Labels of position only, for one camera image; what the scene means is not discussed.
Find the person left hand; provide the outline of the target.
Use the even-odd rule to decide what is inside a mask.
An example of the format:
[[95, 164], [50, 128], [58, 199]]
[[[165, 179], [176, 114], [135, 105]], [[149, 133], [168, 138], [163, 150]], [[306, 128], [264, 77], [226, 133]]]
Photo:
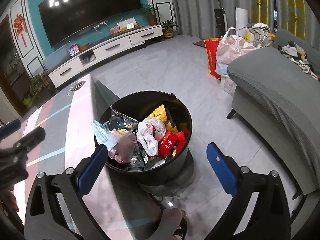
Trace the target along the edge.
[[10, 187], [7, 188], [7, 193], [8, 193], [8, 200], [9, 200], [9, 203], [10, 205], [12, 206], [12, 208], [18, 212], [19, 211], [19, 208], [17, 206], [17, 200], [16, 200], [16, 197], [14, 195], [14, 189], [15, 189], [15, 186], [12, 185]]

